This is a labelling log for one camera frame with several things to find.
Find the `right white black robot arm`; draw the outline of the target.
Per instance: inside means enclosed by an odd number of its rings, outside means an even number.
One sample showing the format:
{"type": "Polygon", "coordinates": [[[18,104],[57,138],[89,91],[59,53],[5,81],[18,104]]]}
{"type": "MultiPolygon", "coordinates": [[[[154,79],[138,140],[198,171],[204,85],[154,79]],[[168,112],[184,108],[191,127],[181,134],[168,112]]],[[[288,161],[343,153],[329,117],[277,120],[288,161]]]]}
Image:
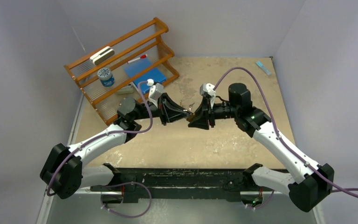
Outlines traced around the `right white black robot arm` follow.
{"type": "Polygon", "coordinates": [[[243,184],[249,190],[267,187],[287,195],[301,211],[309,212],[332,192],[334,169],[320,165],[304,154],[283,134],[275,130],[271,118],[253,106],[251,92],[245,84],[234,83],[228,88],[229,100],[216,103],[213,84],[200,87],[202,101],[188,119],[188,127],[208,130],[217,119],[233,118],[237,127],[261,143],[286,168],[287,173],[254,164],[245,171],[243,184]]]}

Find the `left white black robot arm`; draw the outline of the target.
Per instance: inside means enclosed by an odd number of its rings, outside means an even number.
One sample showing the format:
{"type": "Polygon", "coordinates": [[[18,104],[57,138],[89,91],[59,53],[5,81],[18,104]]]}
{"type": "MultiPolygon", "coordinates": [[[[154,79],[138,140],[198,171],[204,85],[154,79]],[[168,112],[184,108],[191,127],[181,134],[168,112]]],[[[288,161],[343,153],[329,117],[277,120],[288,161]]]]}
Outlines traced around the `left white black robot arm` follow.
{"type": "Polygon", "coordinates": [[[132,97],[123,98],[117,110],[117,119],[100,133],[79,143],[65,146],[55,145],[41,170],[40,178],[47,184],[46,194],[61,199],[72,196],[83,179],[83,169],[106,151],[123,145],[137,134],[149,131],[153,118],[160,118],[166,125],[191,116],[188,109],[181,107],[163,93],[157,104],[132,97]]]}

